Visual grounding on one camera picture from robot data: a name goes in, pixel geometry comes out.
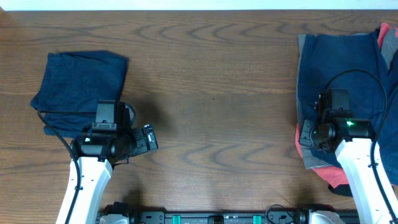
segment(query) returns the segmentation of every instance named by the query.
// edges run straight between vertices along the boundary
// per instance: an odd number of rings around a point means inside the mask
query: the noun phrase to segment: navy blue cloth
[[[51,111],[92,111],[98,100],[119,100],[128,58],[108,51],[49,53],[40,91],[33,108]],[[95,115],[46,114],[63,137],[75,138]],[[44,133],[54,135],[44,127]]]
[[[298,117],[300,127],[304,119],[316,120],[318,113],[313,109],[319,93],[335,75],[350,69],[366,70],[377,76],[387,94],[394,92],[398,81],[396,69],[387,71],[387,65],[377,44],[377,34],[368,35],[307,35],[302,52],[300,71],[297,80]],[[350,105],[356,118],[370,119],[374,129],[381,121],[384,98],[377,82],[361,72],[352,72],[338,77],[330,88],[349,90]],[[392,104],[389,116],[384,124],[379,145],[381,157],[387,175],[393,184],[398,184],[398,140],[397,121],[393,121],[394,110],[398,112],[398,102]],[[335,166],[341,167],[334,154],[325,154],[316,150],[312,153]]]

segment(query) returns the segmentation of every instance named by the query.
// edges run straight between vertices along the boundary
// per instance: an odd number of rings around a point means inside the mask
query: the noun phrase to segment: black cloth
[[[119,100],[128,58],[108,52],[49,53],[40,91],[30,102],[38,110],[95,112],[98,100]],[[63,137],[74,138],[95,115],[46,114]],[[54,135],[44,127],[44,133]]]
[[[314,102],[325,85],[335,75],[354,68],[366,70],[382,82],[391,104],[389,114],[379,138],[381,159],[392,184],[398,184],[398,101],[393,100],[398,91],[398,58],[387,69],[380,48],[377,33],[368,35],[307,35],[302,51],[300,71],[297,80],[297,109],[299,125],[305,119],[316,120],[318,113]],[[361,72],[352,72],[338,77],[330,88],[349,91],[350,105],[356,118],[369,119],[376,130],[384,108],[383,94],[377,82]],[[325,154],[312,149],[315,157],[335,166],[340,166],[334,154]]]

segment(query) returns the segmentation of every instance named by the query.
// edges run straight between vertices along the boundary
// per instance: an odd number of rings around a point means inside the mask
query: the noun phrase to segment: wooden tabletop
[[[29,106],[49,52],[130,58],[122,101],[159,149],[118,166],[101,207],[355,208],[294,144],[297,34],[370,32],[394,11],[8,12],[0,27],[0,223],[54,223],[70,157]]]

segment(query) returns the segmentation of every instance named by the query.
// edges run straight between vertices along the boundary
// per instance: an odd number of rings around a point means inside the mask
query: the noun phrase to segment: black cable
[[[273,205],[271,205],[270,207],[268,207],[268,209],[267,209],[267,211],[266,211],[266,219],[268,219],[268,221],[271,222],[271,224],[275,224],[275,223],[269,219],[269,217],[268,217],[268,211],[269,211],[272,207],[275,207],[275,206],[279,206],[279,207],[281,207],[281,208],[285,208],[285,207],[283,207],[282,205],[279,205],[279,204],[273,204]],[[286,211],[286,213],[292,218],[292,220],[293,220],[293,222],[294,222],[294,217],[293,217],[293,215],[291,215],[288,211]]]
[[[63,113],[63,114],[96,114],[96,113],[95,112],[74,112],[74,111],[41,111],[41,110],[37,109],[37,115],[39,116],[39,118],[43,121],[43,123],[47,127],[49,127],[51,129],[51,131],[54,132],[56,137],[58,137],[58,139],[62,142],[62,144],[66,147],[66,149],[68,149],[70,157],[72,158],[73,163],[75,164],[75,167],[76,167],[77,183],[76,183],[76,187],[75,187],[75,194],[73,195],[73,199],[70,204],[67,219],[65,220],[65,224],[68,224],[69,220],[70,220],[70,216],[72,215],[73,208],[76,203],[77,195],[79,194],[79,190],[81,188],[81,175],[80,175],[79,163],[77,163],[77,159],[76,159],[75,155],[73,155],[73,151],[70,148],[70,146],[68,145],[68,143],[60,135],[60,133],[58,133],[58,131],[53,126],[51,126],[51,124],[49,124],[46,119],[44,119],[44,117],[42,116],[42,113]]]
[[[379,177],[379,174],[377,173],[377,169],[376,169],[377,163],[376,163],[376,161],[375,161],[375,159],[374,159],[374,150],[375,150],[375,148],[376,148],[376,143],[377,143],[377,140],[379,139],[380,132],[381,132],[381,129],[382,129],[383,124],[384,124],[384,120],[386,120],[387,109],[389,108],[389,107],[388,107],[388,99],[387,99],[386,90],[384,89],[384,87],[383,87],[382,83],[380,82],[380,80],[378,79],[378,77],[374,76],[372,73],[370,73],[370,72],[368,72],[368,71],[366,71],[366,70],[357,69],[357,68],[343,71],[343,72],[337,74],[335,77],[331,78],[331,79],[329,80],[329,82],[326,84],[325,90],[328,89],[329,85],[330,85],[330,84],[332,83],[332,81],[334,81],[336,78],[338,78],[338,77],[340,77],[340,76],[342,76],[342,75],[344,75],[344,74],[351,73],[351,72],[362,72],[362,73],[365,73],[365,74],[369,75],[369,76],[372,77],[373,79],[375,79],[375,81],[377,81],[377,84],[380,86],[380,89],[381,89],[381,91],[382,91],[382,93],[383,93],[383,95],[384,95],[384,109],[383,109],[384,112],[383,112],[383,116],[382,116],[382,118],[381,118],[381,122],[380,122],[380,124],[379,124],[379,127],[378,127],[378,129],[377,129],[377,131],[376,131],[376,134],[375,134],[375,136],[374,136],[374,139],[373,139],[373,141],[372,141],[371,151],[370,151],[370,153],[371,153],[371,164],[370,164],[370,166],[372,167],[373,174],[374,174],[374,178],[375,178],[375,180],[376,180],[377,186],[379,187],[381,196],[383,197],[384,202],[386,203],[386,207],[387,207],[387,209],[388,209],[388,211],[389,211],[389,213],[390,213],[390,215],[391,215],[392,221],[393,221],[395,224],[398,224],[397,217],[396,217],[396,215],[395,215],[395,213],[394,213],[394,211],[393,211],[393,209],[392,209],[392,207],[391,207],[390,201],[388,201],[386,192],[384,191],[383,186],[382,186],[382,184],[381,184],[380,177]]]

